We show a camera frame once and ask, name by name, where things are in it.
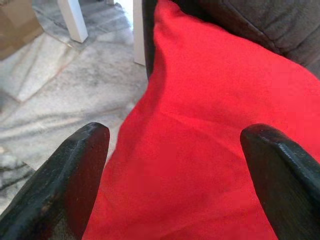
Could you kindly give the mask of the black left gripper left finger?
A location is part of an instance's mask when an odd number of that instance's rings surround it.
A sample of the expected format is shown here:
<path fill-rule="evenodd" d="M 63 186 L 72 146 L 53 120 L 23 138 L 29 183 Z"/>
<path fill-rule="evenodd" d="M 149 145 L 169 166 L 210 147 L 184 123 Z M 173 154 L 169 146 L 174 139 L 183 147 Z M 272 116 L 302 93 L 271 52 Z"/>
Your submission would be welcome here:
<path fill-rule="evenodd" d="M 110 131 L 91 122 L 70 135 L 0 216 L 3 240 L 80 240 L 107 160 Z"/>

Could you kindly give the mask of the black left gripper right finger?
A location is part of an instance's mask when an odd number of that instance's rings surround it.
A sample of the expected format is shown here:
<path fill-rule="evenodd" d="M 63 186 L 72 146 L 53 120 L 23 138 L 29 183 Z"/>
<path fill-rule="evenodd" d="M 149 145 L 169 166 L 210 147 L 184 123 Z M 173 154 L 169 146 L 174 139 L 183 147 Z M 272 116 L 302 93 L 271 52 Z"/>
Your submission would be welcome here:
<path fill-rule="evenodd" d="M 320 165 L 298 143 L 265 124 L 241 131 L 255 193 L 280 240 L 320 238 Z"/>

